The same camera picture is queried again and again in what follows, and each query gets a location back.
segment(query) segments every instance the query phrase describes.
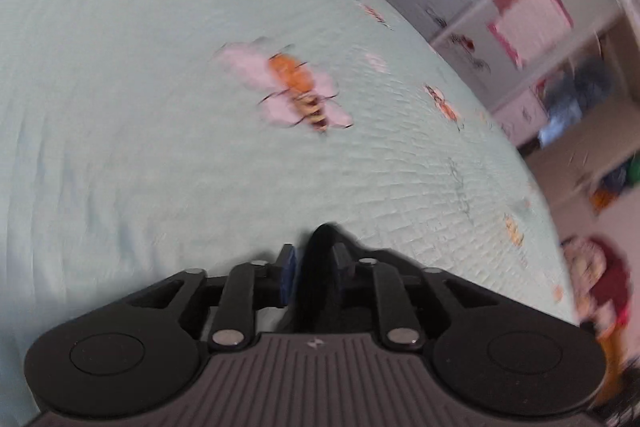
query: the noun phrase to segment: bed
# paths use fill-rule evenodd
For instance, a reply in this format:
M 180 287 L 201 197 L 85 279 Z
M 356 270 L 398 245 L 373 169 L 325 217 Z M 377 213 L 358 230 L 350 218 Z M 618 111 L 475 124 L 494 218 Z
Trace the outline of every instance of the bed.
M 2 426 L 48 328 L 327 221 L 572 320 L 530 174 L 383 0 L 0 0 L 0 39 Z

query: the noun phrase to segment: orange object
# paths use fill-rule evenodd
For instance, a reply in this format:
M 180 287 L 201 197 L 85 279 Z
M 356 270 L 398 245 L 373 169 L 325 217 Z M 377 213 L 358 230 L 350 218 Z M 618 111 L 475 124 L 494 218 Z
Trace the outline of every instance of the orange object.
M 591 196 L 589 201 L 593 207 L 593 211 L 597 214 L 601 213 L 611 203 L 618 199 L 618 195 L 608 191 L 606 188 L 598 188 Z
M 509 232 L 509 237 L 511 242 L 516 247 L 521 247 L 524 241 L 524 234 L 518 230 L 518 225 L 513 220 L 511 216 L 504 216 L 504 223 L 507 225 L 507 232 Z
M 455 122 L 458 125 L 458 129 L 460 129 L 460 115 L 458 112 L 453 109 L 453 106 L 444 99 L 444 95 L 439 89 L 434 89 L 430 86 L 424 86 L 424 90 L 431 95 L 433 101 L 436 103 L 436 107 L 440 110 L 440 112 L 450 121 Z
M 554 301 L 558 303 L 562 300 L 562 297 L 564 297 L 564 290 L 561 285 L 557 284 L 554 286 Z
M 275 71 L 285 87 L 300 94 L 314 89 L 314 81 L 310 71 L 291 55 L 283 53 L 273 55 L 269 59 L 269 66 Z
M 604 384 L 598 396 L 596 405 L 602 405 L 622 391 L 622 372 L 625 360 L 625 349 L 623 346 L 624 328 L 616 326 L 612 333 L 598 338 L 598 343 L 604 351 L 607 360 L 607 370 L 605 372 Z

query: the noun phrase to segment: blue plastic part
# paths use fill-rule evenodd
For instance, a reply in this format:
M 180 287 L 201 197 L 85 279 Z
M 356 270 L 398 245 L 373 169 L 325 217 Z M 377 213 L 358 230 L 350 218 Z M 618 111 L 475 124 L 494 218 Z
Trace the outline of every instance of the blue plastic part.
M 280 303 L 282 306 L 289 304 L 289 299 L 293 293 L 293 285 L 296 279 L 296 270 L 298 268 L 298 260 L 296 259 L 296 248 L 291 247 L 289 250 L 289 258 L 282 266 L 282 275 L 280 276 Z

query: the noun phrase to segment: insect print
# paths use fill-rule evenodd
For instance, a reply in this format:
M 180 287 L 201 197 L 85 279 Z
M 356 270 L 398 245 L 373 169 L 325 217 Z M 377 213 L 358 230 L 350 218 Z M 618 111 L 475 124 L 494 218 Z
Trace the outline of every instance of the insect print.
M 504 223 L 507 225 L 507 232 L 509 232 L 511 242 L 516 247 L 521 247 L 524 241 L 524 234 L 518 230 L 518 225 L 513 220 L 513 217 L 504 216 Z
M 447 21 L 445 19 L 443 19 L 442 17 L 440 17 L 437 13 L 436 10 L 434 10 L 431 6 L 429 6 L 428 4 L 425 5 L 423 7 L 424 12 L 431 17 L 431 20 L 433 22 L 435 22 L 440 28 L 446 28 L 447 27 Z
M 447 120 L 454 122 L 458 126 L 458 130 L 464 128 L 464 125 L 462 124 L 462 118 L 460 117 L 459 113 L 455 109 L 453 109 L 452 105 L 447 102 L 447 100 L 445 100 L 441 90 L 427 85 L 424 86 L 424 90 L 431 95 L 431 98 L 436 103 L 436 107 L 447 118 Z
M 458 46 L 462 51 L 465 52 L 466 60 L 475 70 L 487 71 L 488 73 L 491 73 L 491 67 L 489 66 L 487 61 L 481 60 L 480 58 L 476 58 L 474 56 L 474 53 L 476 52 L 476 45 L 469 37 L 453 34 L 447 41 L 447 47 L 449 47 L 451 44 Z
M 372 16 L 375 20 L 377 20 L 380 24 L 386 26 L 386 28 L 391 29 L 391 26 L 389 26 L 389 24 L 385 21 L 385 18 L 380 15 L 377 11 L 375 11 L 371 6 L 369 6 L 368 4 L 363 4 L 360 3 L 360 7 L 370 16 Z
M 554 301 L 556 303 L 558 303 L 558 302 L 560 302 L 562 300 L 562 297 L 564 297 L 564 290 L 562 289 L 561 285 L 556 284 L 554 286 L 553 295 L 554 295 Z
M 265 116 L 274 123 L 306 122 L 320 133 L 332 127 L 350 127 L 351 117 L 333 100 L 338 92 L 327 74 L 309 68 L 285 53 L 266 57 L 250 44 L 228 44 L 222 59 L 255 89 L 272 91 L 260 102 Z

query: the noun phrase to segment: bee embroidery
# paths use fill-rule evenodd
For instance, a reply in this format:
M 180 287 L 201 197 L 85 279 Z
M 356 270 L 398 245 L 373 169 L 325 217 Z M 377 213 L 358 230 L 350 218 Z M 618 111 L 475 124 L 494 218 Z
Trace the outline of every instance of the bee embroidery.
M 509 237 L 511 238 L 511 242 L 516 247 L 521 247 L 524 241 L 524 234 L 518 230 L 518 226 L 516 222 L 513 220 L 511 216 L 504 216 L 504 223 L 507 225 L 507 231 L 509 232 Z
M 464 125 L 461 123 L 462 118 L 459 113 L 453 109 L 453 106 L 447 102 L 447 100 L 445 100 L 441 90 L 427 85 L 424 86 L 424 90 L 431 95 L 431 98 L 436 103 L 436 107 L 447 118 L 447 120 L 454 122 L 458 126 L 458 130 L 464 128 Z
M 460 49 L 465 52 L 466 60 L 468 60 L 469 64 L 471 64 L 471 67 L 473 67 L 475 70 L 487 71 L 488 73 L 491 73 L 491 67 L 489 66 L 487 61 L 474 57 L 474 53 L 476 52 L 476 45 L 470 38 L 465 37 L 464 35 L 453 34 L 447 40 L 447 47 L 449 47 L 451 44 L 459 46 Z
M 562 289 L 562 286 L 559 284 L 556 284 L 553 289 L 553 294 L 554 294 L 554 301 L 556 303 L 560 302 L 562 300 L 562 297 L 564 297 L 564 290 Z
M 383 25 L 386 26 L 386 28 L 391 29 L 391 26 L 389 26 L 389 24 L 385 21 L 384 17 L 382 15 L 380 15 L 377 11 L 375 11 L 371 6 L 369 6 L 368 4 L 363 4 L 363 3 L 360 3 L 360 6 L 362 7 L 362 9 L 368 15 L 371 15 L 380 24 L 383 24 Z
M 260 105 L 274 123 L 297 125 L 305 121 L 321 134 L 330 126 L 350 127 L 351 117 L 335 103 L 334 83 L 327 74 L 312 70 L 289 54 L 264 57 L 248 44 L 229 44 L 222 58 L 257 89 L 272 91 Z

